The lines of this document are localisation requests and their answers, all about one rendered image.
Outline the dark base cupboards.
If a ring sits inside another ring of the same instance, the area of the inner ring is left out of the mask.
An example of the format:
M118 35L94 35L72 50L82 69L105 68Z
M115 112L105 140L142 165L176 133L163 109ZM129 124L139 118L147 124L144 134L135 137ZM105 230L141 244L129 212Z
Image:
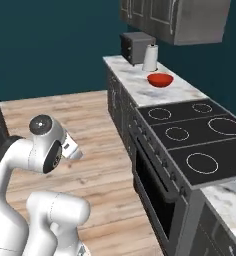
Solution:
M106 74L108 111L128 156L133 159L135 147L129 135L129 121L136 104L110 67L106 67Z

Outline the dark grey toaster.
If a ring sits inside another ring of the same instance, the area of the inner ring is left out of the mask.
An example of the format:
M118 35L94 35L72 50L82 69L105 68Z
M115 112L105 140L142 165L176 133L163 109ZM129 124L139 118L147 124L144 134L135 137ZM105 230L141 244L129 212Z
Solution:
M126 32L120 35L121 55L132 65L142 64L148 45L156 39L144 32Z

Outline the dark base cupboard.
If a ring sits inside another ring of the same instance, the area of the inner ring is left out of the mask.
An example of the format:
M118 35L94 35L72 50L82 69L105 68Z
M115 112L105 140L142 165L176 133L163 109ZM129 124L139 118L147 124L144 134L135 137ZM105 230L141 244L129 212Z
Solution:
M204 204L189 256L236 256L236 241L207 203Z

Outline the black hob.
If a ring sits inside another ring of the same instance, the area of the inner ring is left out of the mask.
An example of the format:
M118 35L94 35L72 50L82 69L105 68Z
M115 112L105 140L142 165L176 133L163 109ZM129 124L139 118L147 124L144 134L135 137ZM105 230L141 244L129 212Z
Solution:
M140 107L138 138L193 188L236 179L236 116L210 99Z

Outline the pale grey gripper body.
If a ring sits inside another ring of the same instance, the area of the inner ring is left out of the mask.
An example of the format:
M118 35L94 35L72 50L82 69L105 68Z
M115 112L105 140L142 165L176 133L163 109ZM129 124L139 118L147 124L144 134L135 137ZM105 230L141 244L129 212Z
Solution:
M83 156L83 153L79 147L79 145L75 142L72 137L68 137L69 139L69 155L70 159L80 159Z

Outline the black oven door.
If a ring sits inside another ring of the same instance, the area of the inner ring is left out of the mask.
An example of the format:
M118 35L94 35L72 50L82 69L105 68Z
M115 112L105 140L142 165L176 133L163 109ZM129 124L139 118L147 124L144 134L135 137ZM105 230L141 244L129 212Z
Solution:
M188 203L178 194L164 168L154 166L139 139L136 139L135 146L135 187L165 255L175 256Z

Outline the dark grey oven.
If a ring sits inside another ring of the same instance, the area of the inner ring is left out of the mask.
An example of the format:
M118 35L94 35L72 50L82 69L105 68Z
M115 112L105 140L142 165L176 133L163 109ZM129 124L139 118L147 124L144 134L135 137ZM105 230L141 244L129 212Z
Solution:
M194 190L192 188L184 174L182 174L181 170L172 159L168 150L138 110L135 110L130 118L129 135L135 147L135 155L132 159L132 173L133 163L136 156L135 139L139 138L150 156L154 159L155 163L160 164L164 168L170 181L178 189L178 194L183 196L188 203L187 213L184 217L183 229L175 256L189 256L204 205L203 195L199 190ZM133 185L137 192L134 176Z

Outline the grey wall cupboards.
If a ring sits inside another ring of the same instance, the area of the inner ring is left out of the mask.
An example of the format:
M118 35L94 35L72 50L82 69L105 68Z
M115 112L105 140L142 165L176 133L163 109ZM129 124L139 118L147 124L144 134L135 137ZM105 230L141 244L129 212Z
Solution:
M220 43L231 0L119 0L130 26L172 45Z

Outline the white paper towel roll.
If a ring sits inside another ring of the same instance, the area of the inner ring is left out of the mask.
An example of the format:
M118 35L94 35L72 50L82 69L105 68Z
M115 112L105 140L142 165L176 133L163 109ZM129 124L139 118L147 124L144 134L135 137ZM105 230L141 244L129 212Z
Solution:
M154 72L157 70L158 46L155 44L148 45L145 52L143 71Z

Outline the red bowl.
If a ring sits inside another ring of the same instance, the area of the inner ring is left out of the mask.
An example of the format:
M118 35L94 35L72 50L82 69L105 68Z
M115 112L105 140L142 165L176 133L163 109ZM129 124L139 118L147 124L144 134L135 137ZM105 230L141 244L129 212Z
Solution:
M153 73L147 76L147 80L154 87L167 87L174 78L167 73Z

